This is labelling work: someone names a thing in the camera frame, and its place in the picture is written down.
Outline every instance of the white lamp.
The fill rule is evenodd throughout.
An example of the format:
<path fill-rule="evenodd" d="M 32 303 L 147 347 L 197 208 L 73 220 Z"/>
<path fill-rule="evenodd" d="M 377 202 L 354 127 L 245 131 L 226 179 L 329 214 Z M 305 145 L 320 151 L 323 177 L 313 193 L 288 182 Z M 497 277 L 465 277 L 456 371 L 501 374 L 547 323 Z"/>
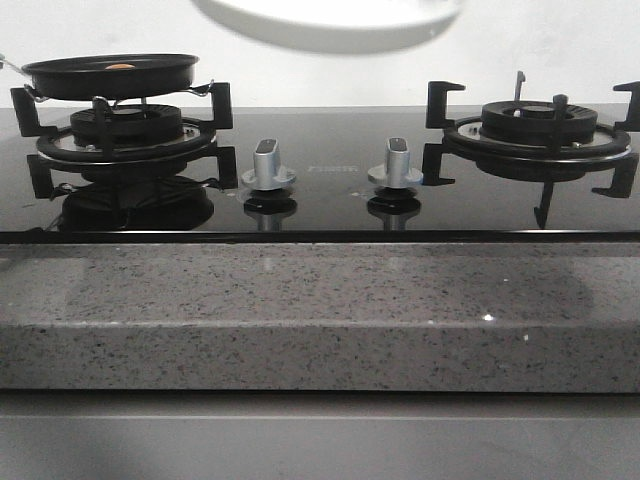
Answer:
<path fill-rule="evenodd" d="M 296 50 L 363 54 L 427 42 L 465 0 L 193 0 L 232 30 Z"/>

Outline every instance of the burner cap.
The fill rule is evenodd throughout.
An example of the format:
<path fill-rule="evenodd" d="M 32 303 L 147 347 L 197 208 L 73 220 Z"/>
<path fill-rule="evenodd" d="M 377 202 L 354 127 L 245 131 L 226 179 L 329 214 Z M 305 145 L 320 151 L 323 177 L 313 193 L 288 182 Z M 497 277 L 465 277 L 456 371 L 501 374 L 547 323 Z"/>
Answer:
<path fill-rule="evenodd" d="M 143 147 L 180 138 L 182 114 L 169 105 L 126 105 L 107 114 L 107 131 L 116 147 Z M 76 145 L 101 148 L 100 125 L 94 109 L 71 115 Z"/>
<path fill-rule="evenodd" d="M 555 107 L 549 102 L 509 101 L 482 107 L 482 128 L 486 137 L 521 145 L 548 145 L 557 129 Z M 562 144 L 589 143 L 596 131 L 598 113 L 569 105 L 562 122 Z"/>

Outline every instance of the granite countertop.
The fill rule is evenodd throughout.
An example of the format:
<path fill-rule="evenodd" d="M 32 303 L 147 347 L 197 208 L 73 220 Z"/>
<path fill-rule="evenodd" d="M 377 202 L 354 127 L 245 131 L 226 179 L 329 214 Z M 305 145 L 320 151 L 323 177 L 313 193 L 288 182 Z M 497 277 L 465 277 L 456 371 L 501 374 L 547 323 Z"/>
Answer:
<path fill-rule="evenodd" d="M 0 388 L 640 391 L 640 249 L 0 246 Z"/>

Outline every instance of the gas cooktop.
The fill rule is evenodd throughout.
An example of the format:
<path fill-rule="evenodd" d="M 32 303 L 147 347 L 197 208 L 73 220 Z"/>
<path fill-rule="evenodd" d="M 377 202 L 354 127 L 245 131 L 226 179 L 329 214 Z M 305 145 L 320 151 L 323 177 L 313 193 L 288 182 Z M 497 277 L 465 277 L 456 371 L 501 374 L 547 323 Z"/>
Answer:
<path fill-rule="evenodd" d="M 41 118 L 16 89 L 20 129 L 39 138 L 0 111 L 0 242 L 640 240 L 640 138 L 613 127 L 633 123 L 627 105 L 447 108 L 463 87 L 432 82 L 428 112 L 231 117 L 227 84 L 192 93 L 216 88 L 213 112 L 93 98 Z"/>

